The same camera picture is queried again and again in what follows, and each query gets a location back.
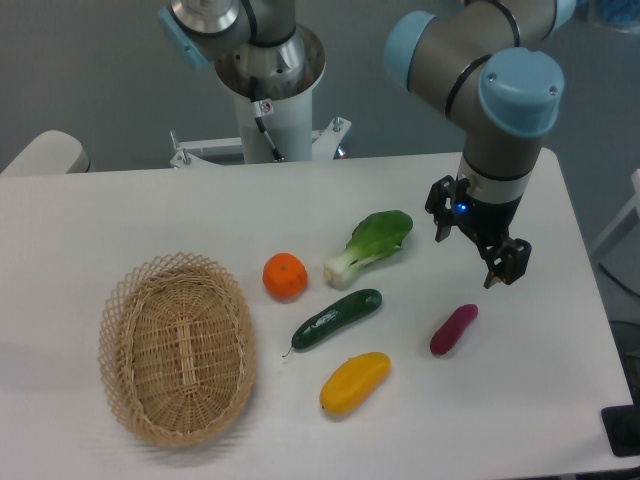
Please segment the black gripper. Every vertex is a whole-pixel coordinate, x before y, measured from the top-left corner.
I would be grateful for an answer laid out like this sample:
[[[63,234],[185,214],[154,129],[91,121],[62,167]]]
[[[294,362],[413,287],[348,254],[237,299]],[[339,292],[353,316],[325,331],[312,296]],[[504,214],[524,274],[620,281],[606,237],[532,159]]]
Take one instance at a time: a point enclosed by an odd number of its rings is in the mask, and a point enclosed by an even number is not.
[[[532,246],[526,240],[510,236],[509,228],[522,197],[506,203],[489,203],[472,197],[469,179],[447,175],[431,186],[425,210],[433,216],[435,241],[445,240],[457,227],[480,247],[486,247],[483,259],[488,273],[484,288],[503,283],[512,285],[525,273]]]

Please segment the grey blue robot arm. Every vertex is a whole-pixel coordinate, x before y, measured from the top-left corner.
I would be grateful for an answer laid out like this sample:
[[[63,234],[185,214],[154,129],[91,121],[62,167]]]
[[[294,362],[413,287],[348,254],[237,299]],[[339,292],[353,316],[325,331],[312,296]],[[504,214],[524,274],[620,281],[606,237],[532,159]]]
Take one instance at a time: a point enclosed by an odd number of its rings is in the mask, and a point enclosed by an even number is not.
[[[425,208],[438,239],[458,228],[476,245],[487,285],[526,272],[530,244],[509,227],[564,89],[559,65],[530,46],[574,9],[571,1],[468,1],[448,21],[405,15],[385,43],[388,75],[465,132],[457,174],[431,187]],[[232,93],[247,163],[332,155],[312,136],[324,50],[293,2],[171,1],[158,18],[184,60],[213,66]]]

